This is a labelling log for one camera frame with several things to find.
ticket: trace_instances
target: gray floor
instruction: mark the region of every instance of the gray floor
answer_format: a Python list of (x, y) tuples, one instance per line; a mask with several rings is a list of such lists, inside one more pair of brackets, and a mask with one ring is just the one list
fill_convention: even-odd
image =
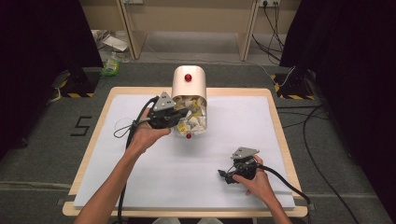
[[(267, 45), (270, 36), (256, 35)], [(101, 55), (111, 53), (103, 48)], [(0, 163), (0, 223), (69, 223), (59, 199), (67, 195), (94, 126), (110, 89), (114, 86), (171, 86), (175, 68), (199, 64), (206, 72), (207, 87), (267, 88), (275, 97), (272, 80), (265, 74), (287, 71), (272, 64), (266, 54), (251, 44), (248, 63), (239, 61), (234, 35), (194, 33), (153, 33), (138, 61), (123, 63), (116, 77), (102, 78), (92, 98), (62, 98), (50, 104), (28, 136), (28, 147), (13, 149)], [(276, 106), (303, 191), (315, 203), (312, 223), (353, 223), (351, 216), (310, 160), (304, 146), (303, 125), (313, 108), (286, 106), (321, 105), (314, 101), (283, 100)], [(361, 168), (348, 157), (342, 136), (321, 108), (318, 118), (306, 124), (306, 139), (321, 172), (350, 206), (360, 223), (391, 223)], [(80, 116), (89, 116), (81, 125), (90, 126), (81, 137), (75, 129)], [(272, 223), (259, 218), (259, 223)]]

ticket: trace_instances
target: carpeted floor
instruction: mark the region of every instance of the carpeted floor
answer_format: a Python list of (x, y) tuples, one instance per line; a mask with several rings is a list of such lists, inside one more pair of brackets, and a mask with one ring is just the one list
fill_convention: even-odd
[[(79, 164), (106, 97), (117, 86), (172, 86), (175, 63), (123, 63), (115, 77), (102, 77), (92, 98), (62, 98), (47, 106), (28, 136), (28, 146), (12, 149), (0, 163), (0, 223), (70, 223), (62, 213)], [(207, 87), (267, 88), (275, 97), (290, 153), (303, 191), (316, 210), (312, 223), (352, 223), (353, 219), (319, 175), (304, 144), (303, 124), (313, 106), (325, 100), (284, 100), (271, 78), (256, 65), (200, 64)], [(269, 74), (278, 67), (266, 67)], [(348, 157), (342, 136), (325, 107), (306, 123), (306, 142), (328, 182), (361, 223), (391, 223), (361, 168)], [(89, 126), (84, 135), (75, 125)], [(260, 218), (259, 223), (272, 223)]]

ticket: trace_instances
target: black tape marking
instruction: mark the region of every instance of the black tape marking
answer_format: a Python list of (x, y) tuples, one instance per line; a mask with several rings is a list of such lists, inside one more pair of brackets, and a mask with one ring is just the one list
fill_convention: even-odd
[(82, 119), (91, 119), (91, 118), (92, 118), (91, 116), (80, 116), (78, 118), (78, 121), (77, 121), (77, 124), (76, 124), (75, 128), (84, 129), (84, 133), (71, 133), (70, 136), (75, 137), (75, 136), (85, 136), (85, 135), (87, 135), (87, 132), (90, 129), (90, 126), (86, 126), (86, 125), (81, 125), (80, 126), (79, 123), (81, 122)]

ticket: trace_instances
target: red ball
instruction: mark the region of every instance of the red ball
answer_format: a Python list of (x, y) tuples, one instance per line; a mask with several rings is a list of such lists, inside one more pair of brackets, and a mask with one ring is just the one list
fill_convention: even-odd
[(184, 76), (184, 80), (189, 82), (192, 80), (192, 76), (190, 74), (187, 74), (186, 76)]

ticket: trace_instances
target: white container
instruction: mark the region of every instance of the white container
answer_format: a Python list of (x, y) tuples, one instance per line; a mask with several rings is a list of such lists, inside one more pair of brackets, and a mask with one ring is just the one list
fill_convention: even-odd
[(187, 138), (204, 133), (207, 127), (204, 69), (195, 65), (178, 67), (174, 73), (172, 99), (177, 103), (176, 108), (189, 109), (187, 117), (174, 127), (174, 133)]

